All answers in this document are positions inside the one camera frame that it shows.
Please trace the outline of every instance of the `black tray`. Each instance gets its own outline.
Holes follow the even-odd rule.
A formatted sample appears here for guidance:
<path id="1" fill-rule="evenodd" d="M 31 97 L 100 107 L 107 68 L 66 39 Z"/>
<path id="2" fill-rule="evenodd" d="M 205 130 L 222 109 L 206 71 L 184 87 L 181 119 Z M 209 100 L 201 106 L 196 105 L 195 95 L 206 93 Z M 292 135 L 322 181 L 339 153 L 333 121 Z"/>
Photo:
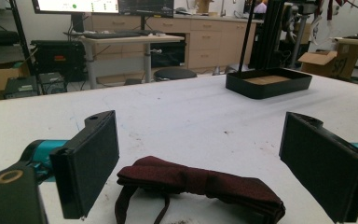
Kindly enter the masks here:
<path id="1" fill-rule="evenodd" d="M 228 73 L 226 88 L 252 99 L 265 99 L 289 92 L 307 90 L 311 80 L 312 76 L 297 71 L 270 68 L 245 71 L 240 74 Z M 260 84 L 260 81 L 267 81 L 267 84 Z"/>

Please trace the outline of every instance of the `black stool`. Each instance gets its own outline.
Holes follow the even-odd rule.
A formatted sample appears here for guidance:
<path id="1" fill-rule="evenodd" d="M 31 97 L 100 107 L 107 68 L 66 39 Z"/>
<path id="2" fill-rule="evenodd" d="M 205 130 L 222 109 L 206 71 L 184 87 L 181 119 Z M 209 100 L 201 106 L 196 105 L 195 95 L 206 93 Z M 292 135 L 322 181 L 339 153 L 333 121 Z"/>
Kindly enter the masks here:
<path id="1" fill-rule="evenodd" d="M 183 68 L 163 68 L 155 72 L 154 77 L 156 81 L 168 81 L 197 77 L 197 74 Z"/>

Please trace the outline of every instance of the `folded cloth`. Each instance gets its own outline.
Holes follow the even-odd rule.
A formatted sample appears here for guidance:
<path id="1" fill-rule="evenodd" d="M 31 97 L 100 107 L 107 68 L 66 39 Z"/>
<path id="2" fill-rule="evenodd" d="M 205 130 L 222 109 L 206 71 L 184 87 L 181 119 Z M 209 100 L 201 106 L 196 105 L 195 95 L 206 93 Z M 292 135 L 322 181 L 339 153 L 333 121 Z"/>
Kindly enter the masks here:
<path id="1" fill-rule="evenodd" d="M 125 223 L 130 198 L 138 188 L 158 191 L 165 196 L 165 207 L 155 223 L 159 223 L 167 211 L 170 193 L 188 192 L 243 205 L 264 215 L 267 223 L 277 223 L 285 212 L 283 201 L 257 178 L 186 167 L 151 156 L 124 167 L 117 176 L 117 183 L 124 186 L 116 202 L 117 224 Z"/>

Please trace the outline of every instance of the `dark red cloth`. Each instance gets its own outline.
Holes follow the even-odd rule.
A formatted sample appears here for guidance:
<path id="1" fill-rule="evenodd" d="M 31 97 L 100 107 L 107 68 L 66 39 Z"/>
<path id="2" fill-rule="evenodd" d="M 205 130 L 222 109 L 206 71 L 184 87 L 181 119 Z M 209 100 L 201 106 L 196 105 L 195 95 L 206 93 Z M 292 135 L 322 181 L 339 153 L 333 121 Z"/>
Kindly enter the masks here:
<path id="1" fill-rule="evenodd" d="M 164 194 L 188 192 L 236 203 L 269 217 L 270 223 L 277 223 L 285 212 L 282 200 L 257 178 L 190 168 L 155 157 L 145 157 L 133 166 L 124 167 L 117 176 L 118 184 L 124 186 L 116 202 L 117 224 L 125 223 L 130 197 L 138 187 Z M 166 197 L 166 207 L 158 216 L 159 220 L 168 204 Z"/>

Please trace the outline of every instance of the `monitor screen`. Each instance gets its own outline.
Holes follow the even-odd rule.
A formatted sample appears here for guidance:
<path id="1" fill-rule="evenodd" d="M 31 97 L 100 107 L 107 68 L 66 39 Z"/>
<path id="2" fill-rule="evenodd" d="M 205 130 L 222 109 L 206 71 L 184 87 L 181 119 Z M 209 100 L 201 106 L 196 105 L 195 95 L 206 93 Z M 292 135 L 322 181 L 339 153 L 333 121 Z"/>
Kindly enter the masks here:
<path id="1" fill-rule="evenodd" d="M 117 0 L 32 0 L 35 13 L 118 13 Z"/>
<path id="2" fill-rule="evenodd" d="M 173 0 L 118 0 L 118 11 L 123 15 L 173 17 Z"/>

